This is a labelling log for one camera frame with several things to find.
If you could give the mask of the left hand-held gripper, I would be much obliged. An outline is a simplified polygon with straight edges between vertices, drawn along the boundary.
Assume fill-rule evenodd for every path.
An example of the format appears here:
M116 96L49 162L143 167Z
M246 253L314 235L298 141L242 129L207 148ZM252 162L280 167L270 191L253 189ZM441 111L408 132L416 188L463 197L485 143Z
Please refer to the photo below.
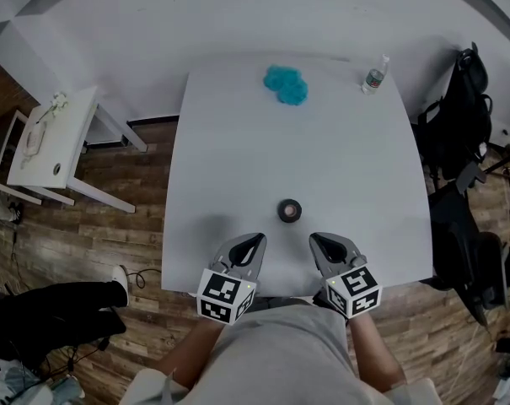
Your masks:
M267 238L262 233L226 241L205 268L196 292L199 316L233 325L253 304Z

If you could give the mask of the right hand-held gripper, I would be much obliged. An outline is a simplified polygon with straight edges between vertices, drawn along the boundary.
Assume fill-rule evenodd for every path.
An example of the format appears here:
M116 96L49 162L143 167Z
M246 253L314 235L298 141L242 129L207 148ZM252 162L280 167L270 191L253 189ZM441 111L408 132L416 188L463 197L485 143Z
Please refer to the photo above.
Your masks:
M309 236L309 247L322 275L321 289L313 298L316 305L336 311L347 320L380 305L382 286L352 240L314 232Z

